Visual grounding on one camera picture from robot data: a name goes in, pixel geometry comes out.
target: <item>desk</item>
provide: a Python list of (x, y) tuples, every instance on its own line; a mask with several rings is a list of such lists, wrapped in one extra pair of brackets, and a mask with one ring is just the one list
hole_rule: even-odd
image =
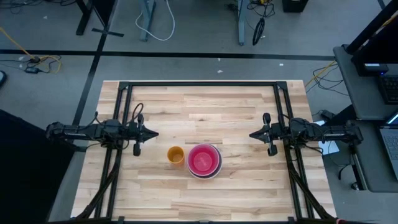
[[(238, 0), (238, 38), (239, 44), (244, 45), (244, 23), (246, 21), (246, 11), (249, 0)], [(141, 0), (141, 11), (143, 15), (143, 22), (141, 27), (145, 30), (150, 31), (150, 23), (152, 20), (152, 15), (154, 13), (156, 6), (155, 0)], [(141, 31), (139, 38), (141, 41), (148, 41), (148, 33), (144, 30)]]
[[(396, 179), (386, 151), (379, 140), (377, 122), (390, 117), (398, 105), (385, 105), (379, 94), (375, 77), (360, 77), (351, 63), (351, 55), (344, 47), (333, 49), (341, 75), (345, 81), (352, 105), (337, 114), (328, 125), (343, 124), (347, 120), (362, 120), (354, 123), (359, 126), (364, 141), (354, 148), (354, 173), (363, 190), (372, 192), (398, 192)], [(339, 144), (340, 150), (347, 147)]]
[[(311, 121), (303, 82), (287, 84), (294, 115)], [(118, 86), (115, 81), (103, 83), (99, 120), (113, 117)], [(141, 145), (139, 157), (132, 155), (133, 142), (123, 150), (113, 219), (287, 221), (294, 216), (282, 143), (275, 142), (278, 154), (269, 157), (267, 145), (249, 138), (249, 133), (262, 127), (264, 112), (277, 122), (272, 87), (134, 86), (129, 111), (138, 103), (144, 104), (145, 126), (159, 136)], [(187, 170), (170, 166), (169, 147), (182, 146), (188, 154), (203, 142), (214, 144), (223, 156), (223, 168), (214, 179), (198, 180)], [(96, 193), (105, 151), (95, 146), (87, 151), (72, 216), (82, 212)], [(302, 154), (309, 188), (335, 216), (321, 155), (309, 149)]]

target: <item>wooden table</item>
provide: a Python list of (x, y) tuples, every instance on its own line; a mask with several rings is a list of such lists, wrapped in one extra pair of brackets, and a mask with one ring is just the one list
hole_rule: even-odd
[[(303, 82), (287, 84), (294, 116), (311, 121)], [(112, 118), (118, 85), (103, 83), (100, 120)], [(277, 122), (272, 87), (135, 86), (130, 112), (138, 103), (145, 105), (145, 126), (159, 136), (142, 144), (139, 157), (132, 155), (133, 142), (123, 150), (113, 219), (286, 221), (295, 216), (283, 144), (276, 141), (278, 154), (269, 157), (267, 145), (249, 138), (262, 127), (263, 113)], [(198, 180), (170, 166), (170, 147), (181, 146), (188, 154), (203, 142), (215, 145), (223, 156), (223, 168), (214, 179)], [(82, 212), (98, 190), (105, 152), (99, 146), (87, 151), (72, 216)], [(310, 190), (335, 216), (321, 155), (310, 149), (302, 154)], [(305, 211), (303, 198), (300, 202)], [(108, 193), (102, 216), (107, 204)]]

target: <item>red bowl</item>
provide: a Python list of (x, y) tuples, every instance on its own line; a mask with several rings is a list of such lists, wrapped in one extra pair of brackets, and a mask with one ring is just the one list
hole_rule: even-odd
[(207, 176), (213, 173), (220, 163), (217, 149), (207, 144), (195, 146), (188, 155), (188, 168), (198, 176)]

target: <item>concrete floor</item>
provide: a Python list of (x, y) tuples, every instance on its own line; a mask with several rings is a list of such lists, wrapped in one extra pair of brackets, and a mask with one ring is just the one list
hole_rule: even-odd
[[(125, 36), (109, 35), (104, 50), (332, 56), (334, 46), (349, 43), (380, 11), (377, 0), (311, 0), (303, 13), (286, 14), (282, 12), (280, 1), (274, 1), (276, 15), (266, 19), (266, 38), (252, 46), (252, 30), (247, 27), (247, 43), (239, 46), (236, 15), (224, 6), (230, 2), (233, 0), (170, 0), (177, 26), (174, 36), (168, 42), (150, 38), (144, 43), (138, 41), (139, 30), (134, 24), (139, 15), (138, 2), (120, 0), (111, 31)], [(158, 0), (157, 3), (152, 30), (159, 37), (166, 37), (171, 28), (170, 16), (165, 2)], [(26, 49), (95, 50), (101, 34), (91, 29), (101, 28), (101, 23), (92, 13), (85, 34), (76, 36), (80, 15), (77, 5), (60, 7), (44, 2), (39, 6), (25, 7), (17, 15), (11, 14), (8, 9), (0, 9), (0, 26)], [(254, 26), (259, 18), (248, 12), (247, 19)], [(0, 35), (0, 49), (15, 49), (15, 46)], [(18, 60), (20, 56), (1, 54), (0, 60)], [(0, 65), (0, 69), (9, 75), (8, 81), (0, 88), (0, 109), (41, 128), (54, 121), (72, 123), (92, 61), (93, 56), (64, 55), (63, 67), (56, 75), (29, 75)], [(321, 60), (101, 57), (81, 124), (92, 119), (103, 80), (299, 79), (307, 82), (313, 70), (328, 63)], [(19, 66), (18, 63), (7, 64)], [(328, 77), (339, 80), (340, 71), (334, 70)], [(343, 84), (336, 90), (346, 93)], [(319, 88), (312, 89), (307, 96), (314, 114), (319, 110), (338, 113), (351, 104), (347, 96)], [(83, 159), (84, 154), (75, 154), (65, 176), (68, 185), (63, 184), (59, 190), (51, 220), (64, 220), (70, 216)], [(346, 152), (334, 154), (333, 160), (345, 163)], [(328, 156), (324, 161), (339, 217), (377, 220), (377, 223), (394, 223), (393, 220), (397, 220), (395, 207), (398, 194), (355, 192), (349, 187), (354, 182), (352, 170), (345, 170), (343, 180), (339, 181), (339, 167), (334, 166)]]

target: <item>yellow cable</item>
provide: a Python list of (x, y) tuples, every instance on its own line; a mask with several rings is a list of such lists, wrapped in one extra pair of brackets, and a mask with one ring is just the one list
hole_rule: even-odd
[(33, 57), (33, 55), (31, 55), (30, 53), (28, 53), (23, 47), (21, 47), (13, 38), (11, 38), (11, 37), (7, 34), (7, 32), (6, 32), (2, 27), (0, 27), (0, 31), (1, 31), (9, 40), (11, 40), (12, 43), (14, 43), (14, 44), (15, 44), (17, 47), (19, 47), (23, 52), (25, 52), (25, 54), (29, 55), (31, 58), (35, 58), (35, 57)]
[(385, 27), (388, 25), (395, 17), (397, 17), (398, 14), (393, 15), (389, 20), (387, 20), (381, 27)]
[(58, 62), (58, 69), (56, 72), (54, 72), (54, 73), (58, 73), (61, 69), (62, 63), (61, 63), (61, 61), (59, 61), (59, 59), (55, 58), (54, 56), (46, 55), (46, 56), (40, 57), (40, 62), (37, 65), (40, 65), (43, 62), (43, 59), (45, 59), (45, 58), (52, 58)]
[(318, 75), (315, 75), (313, 78), (311, 78), (311, 80), (307, 82), (307, 84), (305, 84), (305, 87), (307, 87), (307, 85), (309, 85), (312, 81), (314, 81), (314, 79), (318, 78), (324, 71), (330, 68), (335, 62), (336, 62), (335, 60), (330, 62), (330, 64), (328, 64), (320, 73), (318, 73)]

